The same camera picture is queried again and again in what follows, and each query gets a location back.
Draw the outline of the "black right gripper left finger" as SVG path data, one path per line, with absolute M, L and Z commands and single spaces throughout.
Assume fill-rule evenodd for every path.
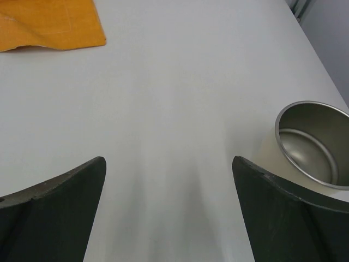
M 98 156 L 1 197 L 1 261 L 83 261 L 105 176 Z

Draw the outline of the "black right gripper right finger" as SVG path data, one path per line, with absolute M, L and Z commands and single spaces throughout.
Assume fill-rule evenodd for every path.
M 348 261 L 348 203 L 236 156 L 232 172 L 255 261 Z

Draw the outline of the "steel cup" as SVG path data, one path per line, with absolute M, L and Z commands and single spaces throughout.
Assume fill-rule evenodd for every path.
M 299 101 L 283 108 L 252 162 L 314 192 L 348 201 L 348 113 Z

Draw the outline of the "orange Mickey Mouse placemat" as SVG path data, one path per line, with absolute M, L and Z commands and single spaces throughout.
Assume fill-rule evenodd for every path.
M 1 1 L 1 51 L 22 46 L 73 50 L 103 46 L 93 1 Z

